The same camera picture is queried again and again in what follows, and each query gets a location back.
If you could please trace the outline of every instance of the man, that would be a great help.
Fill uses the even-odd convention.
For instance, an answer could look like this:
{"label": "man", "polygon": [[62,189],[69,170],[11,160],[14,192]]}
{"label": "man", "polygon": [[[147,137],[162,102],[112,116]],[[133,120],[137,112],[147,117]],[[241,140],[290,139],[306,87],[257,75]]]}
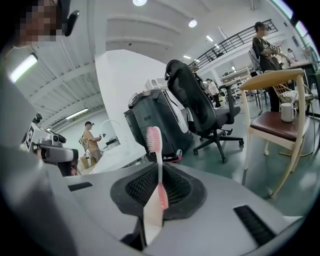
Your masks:
{"label": "man", "polygon": [[[268,34],[270,27],[264,25],[262,22],[257,22],[254,25],[256,36],[252,39],[252,48],[256,54],[256,58],[259,59],[260,67],[263,72],[268,70],[279,70],[280,67],[272,59],[273,55],[279,55],[289,60],[287,56],[279,52],[279,49],[274,45],[263,39]],[[271,111],[279,112],[280,102],[276,91],[273,87],[268,89]]]}
{"label": "man", "polygon": [[95,158],[96,162],[98,162],[102,155],[100,153],[100,149],[98,147],[98,143],[99,141],[101,141],[101,137],[93,137],[92,133],[90,132],[90,130],[92,129],[92,123],[91,122],[86,122],[85,123],[85,130],[83,132],[83,139],[84,141],[87,143],[88,148],[89,148],[89,152],[93,155],[93,157]]}
{"label": "man", "polygon": [[220,104],[219,100],[219,90],[217,88],[217,85],[215,82],[213,82],[210,78],[206,79],[206,83],[208,84],[208,89],[210,93],[213,95],[214,101],[215,101],[215,110],[221,109],[222,106]]}
{"label": "man", "polygon": [[297,62],[297,58],[294,52],[290,48],[288,48],[288,58],[290,59],[291,62]]}

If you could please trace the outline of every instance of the black office chair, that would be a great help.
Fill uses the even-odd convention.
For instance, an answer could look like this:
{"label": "black office chair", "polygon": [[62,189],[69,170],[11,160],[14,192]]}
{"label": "black office chair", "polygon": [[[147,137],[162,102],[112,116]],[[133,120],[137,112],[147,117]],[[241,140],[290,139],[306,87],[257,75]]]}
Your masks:
{"label": "black office chair", "polygon": [[226,132],[228,132],[227,135],[230,135],[232,130],[217,132],[224,125],[233,124],[235,121],[234,117],[240,112],[240,107],[234,107],[231,85],[220,87],[220,89],[226,88],[227,90],[229,109],[215,110],[213,103],[201,90],[189,67],[183,62],[171,60],[166,66],[165,80],[173,95],[191,112],[193,121],[188,122],[189,130],[200,136],[201,141],[203,138],[208,139],[193,149],[194,154],[197,155],[199,149],[211,143],[216,143],[222,157],[222,162],[225,163],[227,160],[220,141],[239,141],[240,146],[244,145],[243,138],[226,136]]}

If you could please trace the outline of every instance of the white mug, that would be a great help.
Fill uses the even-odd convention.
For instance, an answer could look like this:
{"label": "white mug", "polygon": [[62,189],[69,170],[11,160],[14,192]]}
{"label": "white mug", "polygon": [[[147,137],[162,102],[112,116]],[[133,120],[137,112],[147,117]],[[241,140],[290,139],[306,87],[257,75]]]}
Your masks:
{"label": "white mug", "polygon": [[291,103],[282,103],[281,104],[281,120],[290,123],[292,122],[297,115],[297,110],[294,108],[294,105]]}

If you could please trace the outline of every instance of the black railing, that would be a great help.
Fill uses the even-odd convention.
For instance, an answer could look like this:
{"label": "black railing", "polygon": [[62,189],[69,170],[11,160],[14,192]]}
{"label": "black railing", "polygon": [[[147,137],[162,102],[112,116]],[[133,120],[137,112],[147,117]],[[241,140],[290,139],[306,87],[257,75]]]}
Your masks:
{"label": "black railing", "polygon": [[[269,34],[278,31],[275,25],[272,23],[271,19],[263,21],[262,23],[270,27]],[[221,57],[223,54],[228,53],[236,49],[237,47],[240,47],[246,43],[251,42],[252,38],[255,35],[256,35],[255,26],[246,28],[245,30],[242,30],[241,32],[227,38],[221,43],[218,43],[213,48],[205,52],[203,55],[196,58],[196,60],[189,65],[189,68],[191,69],[191,71],[197,71],[201,69],[205,65],[209,64],[210,62]]]}

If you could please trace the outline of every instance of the green floor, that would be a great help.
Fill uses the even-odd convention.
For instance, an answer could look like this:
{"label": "green floor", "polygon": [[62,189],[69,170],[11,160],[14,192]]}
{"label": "green floor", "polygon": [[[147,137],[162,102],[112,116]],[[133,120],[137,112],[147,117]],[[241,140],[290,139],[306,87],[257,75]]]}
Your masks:
{"label": "green floor", "polygon": [[[319,102],[313,104],[316,113],[320,113]],[[250,115],[256,117],[258,109],[256,102],[249,102]],[[264,111],[270,107],[263,104]],[[227,158],[227,163],[221,162],[221,155],[217,145],[211,144],[198,151],[194,155],[193,148],[201,142],[197,135],[193,135],[193,144],[184,153],[181,165],[196,168],[200,171],[213,173],[233,179],[239,183],[244,178],[244,161],[246,157],[246,128],[245,115],[240,112],[235,117],[232,125],[225,125],[224,129],[233,128],[231,136],[243,137],[244,148],[240,148],[237,141],[223,141],[222,148]],[[291,173],[285,184],[275,198],[269,198],[269,193],[275,188],[277,182],[283,175],[290,158],[279,154],[279,150],[286,151],[280,146],[270,143],[269,155],[264,156],[265,141],[259,137],[252,138],[252,154],[249,169],[245,175],[245,187],[256,195],[266,199],[274,205],[285,216],[303,216],[310,207],[319,192],[320,187],[320,152],[316,151],[319,143],[320,128],[319,120],[315,121],[315,153],[310,156],[301,157],[294,173]],[[311,119],[309,129],[304,143],[303,153],[308,153],[314,147],[314,122]]]}

